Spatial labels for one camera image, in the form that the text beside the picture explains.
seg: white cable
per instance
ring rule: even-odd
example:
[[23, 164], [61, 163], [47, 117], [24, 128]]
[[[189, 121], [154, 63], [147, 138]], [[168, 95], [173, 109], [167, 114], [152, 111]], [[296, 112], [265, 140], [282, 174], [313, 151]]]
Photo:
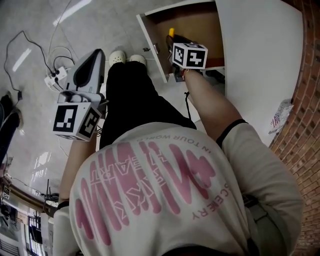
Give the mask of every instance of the white cable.
[[51, 55], [52, 55], [52, 54], [54, 53], [54, 51], [57, 50], [57, 49], [64, 49], [64, 50], [68, 51], [69, 54], [70, 54], [71, 59], [73, 59], [72, 53], [71, 53], [71, 51], [70, 51], [67, 47], [57, 46], [56, 48], [54, 48], [54, 49], [49, 53], [49, 55], [48, 55], [48, 57], [47, 57], [46, 62], [47, 62], [48, 65], [50, 64], [50, 57], [51, 57]]
[[48, 88], [51, 90], [51, 91], [53, 91], [54, 93], [60, 93], [60, 91], [58, 90], [58, 89], [56, 89], [56, 90], [53, 90], [51, 87], [49, 87], [48, 86]]
[[50, 44], [49, 44], [49, 50], [48, 50], [48, 54], [47, 54], [48, 56], [50, 55], [51, 44], [52, 44], [52, 40], [53, 40], [53, 38], [54, 38], [55, 32], [56, 32], [56, 30], [57, 30], [57, 28], [58, 28], [58, 26], [59, 26], [59, 24], [60, 24], [60, 21], [61, 21], [62, 16], [65, 14], [65, 12], [66, 12], [68, 6], [70, 5], [71, 1], [72, 1], [72, 0], [69, 0], [68, 4], [65, 6], [65, 8], [64, 8], [64, 10], [63, 10], [63, 12], [62, 12], [62, 14], [61, 14], [61, 16], [60, 16], [60, 18], [59, 18], [59, 21], [58, 21], [57, 25], [55, 26], [55, 29], [54, 29], [54, 31], [53, 31], [53, 33], [52, 33], [52, 36], [51, 36], [51, 39], [50, 39]]
[[65, 154], [65, 156], [68, 158], [69, 156], [67, 155], [67, 153], [64, 151], [64, 149], [61, 147], [60, 145], [60, 139], [59, 139], [59, 136], [58, 137], [58, 141], [59, 141], [59, 148], [63, 151], [63, 153]]

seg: tiled floor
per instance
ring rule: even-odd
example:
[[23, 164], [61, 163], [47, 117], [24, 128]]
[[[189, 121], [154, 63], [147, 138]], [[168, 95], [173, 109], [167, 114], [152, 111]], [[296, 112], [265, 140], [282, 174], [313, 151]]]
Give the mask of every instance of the tiled floor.
[[[122, 49], [129, 57], [141, 54], [148, 59], [149, 75], [157, 91], [163, 95], [184, 115], [183, 83], [175, 83], [173, 77], [164, 84], [151, 52], [142, 49], [148, 47], [147, 41], [137, 22], [136, 15], [161, 6], [170, 5], [179, 0], [83, 0], [88, 4], [62, 21], [54, 34], [51, 50], [57, 46], [70, 49], [72, 57], [78, 60], [86, 53], [103, 49], [106, 58], [115, 49]], [[25, 30], [30, 39], [40, 44], [48, 54], [51, 36], [55, 30], [54, 21], [62, 14], [69, 0], [0, 0], [0, 63], [4, 63], [6, 45], [19, 31]], [[80, 0], [72, 0], [68, 8]], [[13, 72], [13, 65], [26, 50], [30, 54], [19, 68]], [[53, 66], [54, 56], [68, 56], [65, 49], [57, 49], [48, 65]], [[70, 66], [67, 59], [59, 59], [58, 65]], [[9, 174], [28, 186], [46, 192], [47, 179], [51, 192], [58, 192], [60, 180], [67, 157], [59, 147], [58, 138], [51, 132], [53, 107], [58, 94], [52, 92], [44, 83], [46, 67], [41, 51], [20, 35], [9, 47], [6, 65], [13, 84], [22, 90], [23, 100], [18, 107], [22, 111], [24, 127], [16, 131], [10, 144], [8, 155], [13, 157]], [[0, 96], [7, 90], [17, 100], [12, 91], [8, 76], [0, 69]], [[61, 147], [69, 153], [71, 141], [60, 139]], [[35, 191], [20, 181], [13, 184], [23, 191], [41, 199]]]

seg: white shoe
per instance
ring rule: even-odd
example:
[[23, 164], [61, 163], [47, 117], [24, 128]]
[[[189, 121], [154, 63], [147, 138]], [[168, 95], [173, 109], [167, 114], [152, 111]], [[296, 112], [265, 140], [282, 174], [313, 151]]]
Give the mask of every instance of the white shoe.
[[113, 64], [118, 62], [126, 63], [126, 54], [122, 50], [116, 50], [110, 54], [110, 57], [109, 57], [110, 68], [112, 67]]
[[145, 57], [138, 55], [138, 54], [132, 55], [130, 57], [129, 61], [130, 62], [140, 62], [140, 63], [144, 64], [145, 66], [147, 65]]

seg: black cable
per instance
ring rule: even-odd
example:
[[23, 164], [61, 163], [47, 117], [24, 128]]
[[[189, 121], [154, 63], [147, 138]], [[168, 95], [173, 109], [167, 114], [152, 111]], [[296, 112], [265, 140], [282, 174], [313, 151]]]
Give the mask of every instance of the black cable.
[[56, 80], [54, 80], [55, 81], [55, 83], [61, 88], [61, 90], [64, 90], [61, 86], [60, 86], [60, 84], [58, 83], [58, 78], [56, 79]]
[[42, 47], [41, 47], [39, 44], [37, 44], [36, 42], [28, 39], [25, 31], [24, 31], [24, 30], [21, 30], [21, 31], [20, 31], [18, 34], [16, 34], [16, 36], [15, 36], [14, 38], [12, 38], [12, 39], [9, 41], [9, 43], [6, 45], [5, 61], [4, 61], [4, 65], [3, 65], [5, 72], [8, 74], [8, 76], [9, 76], [9, 78], [10, 78], [10, 82], [11, 82], [12, 89], [14, 89], [15, 91], [19, 91], [19, 90], [15, 89], [15, 88], [13, 87], [13, 84], [12, 84], [12, 81], [11, 81], [11, 77], [10, 77], [8, 71], [6, 70], [6, 62], [7, 62], [7, 59], [8, 59], [8, 49], [9, 49], [9, 45], [10, 45], [21, 33], [24, 35], [25, 39], [26, 39], [29, 43], [34, 44], [35, 46], [38, 46], [38, 47], [40, 48], [41, 53], [42, 53], [42, 56], [43, 56], [43, 61], [44, 61], [45, 66], [50, 70], [51, 74], [53, 73], [52, 70], [50, 69], [50, 67], [49, 67], [49, 66], [47, 65], [47, 63], [46, 63], [46, 57], [45, 57], [44, 50], [42, 49]]
[[189, 96], [189, 92], [185, 92], [185, 104], [186, 104], [186, 109], [188, 110], [188, 115], [189, 115], [189, 119], [191, 120], [191, 115], [190, 115], [190, 111], [189, 111], [189, 104], [188, 104], [188, 96]]
[[54, 84], [53, 84], [52, 86], [53, 86], [53, 88], [56, 89], [58, 92], [61, 92], [61, 91], [59, 90], [59, 88], [55, 87]]
[[20, 99], [18, 99], [18, 102], [13, 106], [13, 109], [16, 108], [16, 106], [18, 105], [19, 101], [20, 101]]
[[19, 181], [19, 182], [21, 182], [23, 185], [25, 185], [26, 187], [28, 187], [28, 188], [30, 188], [30, 189], [32, 189], [32, 190], [34, 190], [34, 191], [36, 191], [36, 192], [38, 192], [39, 193], [39, 195], [41, 196], [41, 197], [43, 197], [43, 198], [45, 198], [45, 194], [43, 194], [43, 193], [41, 193], [39, 190], [37, 190], [37, 189], [35, 189], [35, 188], [33, 188], [33, 187], [31, 187], [31, 186], [29, 186], [29, 185], [27, 185], [26, 183], [24, 183], [23, 181], [21, 181], [20, 179], [18, 179], [18, 178], [15, 178], [15, 177], [11, 177], [11, 179], [12, 180], [17, 180], [17, 181]]
[[53, 60], [53, 68], [54, 68], [55, 70], [57, 70], [55, 63], [56, 63], [56, 59], [58, 59], [58, 58], [66, 58], [66, 59], [69, 59], [69, 60], [72, 61], [73, 65], [75, 64], [74, 59], [71, 58], [71, 57], [67, 57], [67, 56], [57, 56], [57, 57], [55, 57], [54, 60]]

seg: person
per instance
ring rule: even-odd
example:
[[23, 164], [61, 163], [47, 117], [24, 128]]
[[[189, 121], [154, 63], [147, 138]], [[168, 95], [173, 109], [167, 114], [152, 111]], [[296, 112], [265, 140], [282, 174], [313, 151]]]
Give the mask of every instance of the person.
[[207, 134], [159, 96], [146, 61], [109, 58], [105, 119], [74, 141], [53, 255], [289, 255], [303, 200], [285, 165], [194, 70], [184, 79]]
[[16, 129], [22, 129], [23, 124], [21, 111], [14, 106], [11, 93], [8, 91], [0, 100], [0, 163], [6, 157]]

